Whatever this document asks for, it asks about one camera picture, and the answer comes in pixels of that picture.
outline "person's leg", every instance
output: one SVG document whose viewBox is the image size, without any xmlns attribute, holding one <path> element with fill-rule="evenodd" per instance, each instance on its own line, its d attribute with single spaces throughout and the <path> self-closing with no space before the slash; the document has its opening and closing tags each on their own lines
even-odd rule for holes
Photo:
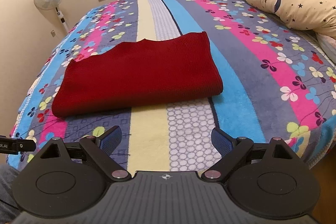
<svg viewBox="0 0 336 224">
<path fill-rule="evenodd" d="M 18 174 L 15 168 L 0 164 L 0 224 L 11 222 L 20 214 L 12 195 L 12 183 Z"/>
</svg>

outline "folded cloth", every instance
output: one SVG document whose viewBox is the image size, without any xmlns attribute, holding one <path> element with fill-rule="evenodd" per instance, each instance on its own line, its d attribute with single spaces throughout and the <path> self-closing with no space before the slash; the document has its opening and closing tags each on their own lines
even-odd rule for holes
<svg viewBox="0 0 336 224">
<path fill-rule="evenodd" d="M 206 32 L 166 41 L 122 42 L 101 55 L 71 60 L 52 112 L 67 117 L 218 95 L 222 79 Z"/>
</svg>

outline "yellow stripe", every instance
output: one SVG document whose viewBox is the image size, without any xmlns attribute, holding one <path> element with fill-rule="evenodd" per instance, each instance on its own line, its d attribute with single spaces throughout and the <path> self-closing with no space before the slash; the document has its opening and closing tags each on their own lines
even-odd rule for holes
<svg viewBox="0 0 336 224">
<path fill-rule="evenodd" d="M 156 40 L 148 0 L 138 0 L 137 41 Z M 169 131 L 166 105 L 132 107 L 127 170 L 169 171 Z"/>
</svg>

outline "metal screw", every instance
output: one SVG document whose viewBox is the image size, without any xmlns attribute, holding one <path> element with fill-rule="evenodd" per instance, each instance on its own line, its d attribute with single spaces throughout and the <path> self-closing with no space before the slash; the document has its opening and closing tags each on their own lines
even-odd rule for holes
<svg viewBox="0 0 336 224">
<path fill-rule="evenodd" d="M 208 179 L 218 179 L 221 173 L 217 170 L 209 170 L 204 173 L 204 176 Z"/>
<path fill-rule="evenodd" d="M 126 170 L 115 170 L 112 172 L 112 177 L 116 179 L 124 179 L 128 176 L 128 172 Z"/>
</svg>

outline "striped blanket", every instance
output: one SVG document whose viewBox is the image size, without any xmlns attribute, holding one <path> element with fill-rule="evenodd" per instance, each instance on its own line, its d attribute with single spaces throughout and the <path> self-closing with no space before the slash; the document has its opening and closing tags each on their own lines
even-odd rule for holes
<svg viewBox="0 0 336 224">
<path fill-rule="evenodd" d="M 103 54 L 122 41 L 162 41 L 203 30 L 224 84 L 219 96 L 53 116 L 51 104 L 70 60 Z M 36 141 L 37 152 L 52 137 L 76 142 L 119 125 L 123 138 L 111 157 L 131 174 L 204 170 L 221 157 L 210 140 L 217 125 L 255 142 L 281 137 L 312 167 L 335 136 L 335 83 L 335 65 L 311 38 L 244 0 L 119 0 L 89 11 L 54 49 L 11 137 Z M 36 152 L 10 155 L 8 163 L 21 170 Z"/>
</svg>

